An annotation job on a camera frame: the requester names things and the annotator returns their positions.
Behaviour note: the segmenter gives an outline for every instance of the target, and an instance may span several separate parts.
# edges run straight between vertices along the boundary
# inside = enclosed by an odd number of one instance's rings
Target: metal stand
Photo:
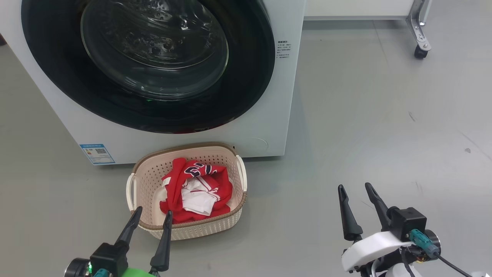
[[[431,49],[430,43],[427,41],[427,37],[422,31],[422,26],[425,25],[427,12],[425,12],[424,20],[420,20],[420,13],[423,11],[423,7],[429,0],[414,0],[410,13],[406,18],[406,22],[412,31],[413,37],[417,41],[417,47],[415,48],[415,58],[423,59],[427,57],[427,53]]]

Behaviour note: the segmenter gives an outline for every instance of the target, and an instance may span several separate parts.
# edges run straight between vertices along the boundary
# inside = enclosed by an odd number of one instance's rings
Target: caster wheel
[[[427,53],[428,53],[428,51],[424,51],[424,50],[420,49],[420,47],[417,45],[417,47],[415,48],[414,56],[417,59],[423,59],[423,58],[427,57]]]

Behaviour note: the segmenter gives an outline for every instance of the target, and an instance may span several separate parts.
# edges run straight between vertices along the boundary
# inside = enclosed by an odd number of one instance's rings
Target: teal connector
[[[109,271],[101,268],[93,277],[109,277]]]
[[[435,258],[434,253],[439,253],[439,248],[437,248],[437,246],[435,246],[432,241],[419,230],[413,229],[410,231],[409,238],[415,245],[422,248],[431,259]]]

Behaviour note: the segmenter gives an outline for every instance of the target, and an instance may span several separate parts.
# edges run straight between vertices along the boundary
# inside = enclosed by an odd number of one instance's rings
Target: glass door window
[[[229,56],[222,27],[197,0],[92,0],[81,36],[103,73],[152,100],[205,91]]]

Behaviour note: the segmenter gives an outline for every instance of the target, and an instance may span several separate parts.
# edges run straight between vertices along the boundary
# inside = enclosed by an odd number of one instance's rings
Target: gray floor
[[[286,155],[248,161],[238,225],[173,242],[163,276],[348,276],[336,187],[368,236],[379,223],[366,181],[423,212],[443,256],[491,273],[491,17],[489,0],[435,0],[423,61],[403,22],[307,22]],[[6,46],[0,92],[2,275],[62,276],[128,220],[131,166],[90,165]],[[148,269],[156,246],[137,230],[130,266]],[[438,261],[417,269],[457,276]]]

